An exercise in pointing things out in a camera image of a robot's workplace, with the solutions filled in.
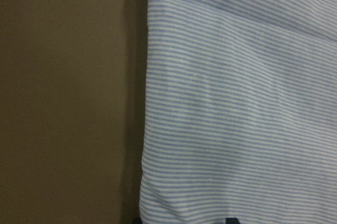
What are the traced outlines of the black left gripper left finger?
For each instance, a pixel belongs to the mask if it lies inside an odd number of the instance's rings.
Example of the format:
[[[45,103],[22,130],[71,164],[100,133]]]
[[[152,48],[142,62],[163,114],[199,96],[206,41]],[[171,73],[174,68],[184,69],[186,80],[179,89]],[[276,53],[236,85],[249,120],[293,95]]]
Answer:
[[[134,218],[132,220],[132,224],[142,224],[142,220],[140,217]]]

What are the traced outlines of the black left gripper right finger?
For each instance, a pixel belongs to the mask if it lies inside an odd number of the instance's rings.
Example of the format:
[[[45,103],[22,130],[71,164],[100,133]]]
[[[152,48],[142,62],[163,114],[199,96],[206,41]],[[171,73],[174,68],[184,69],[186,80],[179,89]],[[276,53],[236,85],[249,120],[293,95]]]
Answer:
[[[225,224],[240,224],[240,221],[238,218],[230,217],[230,218],[226,218]]]

